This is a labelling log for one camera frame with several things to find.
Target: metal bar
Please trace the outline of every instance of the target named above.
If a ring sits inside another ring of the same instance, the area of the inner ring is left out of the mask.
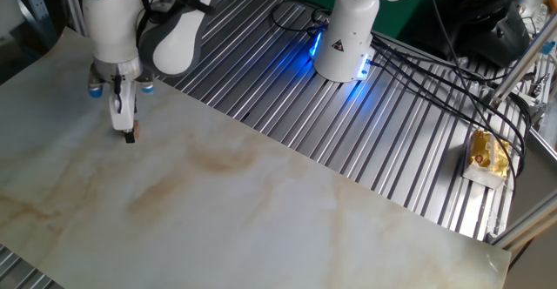
[[[58,35],[54,29],[54,24],[50,20],[49,11],[46,9],[44,0],[29,0],[33,17],[41,27],[40,36],[45,45],[50,49],[58,40]]]
[[[31,14],[27,6],[25,6],[22,0],[17,0],[17,5],[19,5],[19,10],[22,12],[23,16],[25,17],[25,20],[27,20],[27,22],[31,25],[33,30],[41,37],[41,40],[45,44],[47,44],[48,40],[45,38],[43,34],[43,28],[40,26],[37,20],[35,20],[33,14]]]
[[[491,101],[492,106],[498,106],[504,101],[508,94],[514,89],[516,84],[524,77],[528,69],[540,56],[541,48],[550,40],[557,30],[557,16],[554,15],[540,34],[534,39],[524,56],[514,65],[513,70],[501,82],[499,87],[493,92]]]
[[[87,37],[87,30],[85,29],[84,14],[81,11],[79,0],[66,0],[68,9],[70,11],[71,21],[73,23],[73,30],[80,35]]]
[[[557,190],[544,198],[490,243],[514,251],[557,222]]]

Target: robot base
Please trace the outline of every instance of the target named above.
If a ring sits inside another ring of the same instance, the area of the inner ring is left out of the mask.
[[[366,40],[345,39],[324,31],[310,49],[315,71],[334,82],[347,83],[367,80],[375,50],[369,46],[372,35]]]

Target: small box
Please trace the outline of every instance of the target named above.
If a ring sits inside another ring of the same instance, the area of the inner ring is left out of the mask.
[[[501,141],[509,153],[509,143]],[[462,177],[496,190],[507,180],[508,164],[508,157],[495,136],[477,130],[467,147]]]

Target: white cylinder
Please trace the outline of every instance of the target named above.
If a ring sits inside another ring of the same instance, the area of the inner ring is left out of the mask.
[[[331,23],[319,40],[313,65],[319,75],[336,82],[366,78],[360,75],[372,55],[370,43],[379,0],[336,0]]]
[[[84,20],[96,59],[119,64],[138,56],[136,22],[141,0],[84,0]]]

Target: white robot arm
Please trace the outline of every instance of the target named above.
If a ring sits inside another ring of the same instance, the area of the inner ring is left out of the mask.
[[[379,0],[336,0],[328,29],[310,50],[315,70],[336,82],[367,79]]]
[[[126,142],[135,142],[136,84],[151,93],[154,72],[178,76],[195,66],[216,2],[174,0],[170,9],[160,11],[151,10],[148,0],[83,0],[94,55],[89,91],[100,97],[104,84],[110,84],[112,125]]]
[[[83,0],[94,44],[90,94],[100,97],[103,85],[110,84],[112,125],[126,142],[135,141],[136,85],[150,93],[154,72],[178,76],[195,66],[217,1],[174,0],[170,9],[154,9],[155,3],[152,10],[149,0]],[[336,0],[328,29],[310,51],[319,74],[337,82],[367,78],[378,11],[379,0]]]

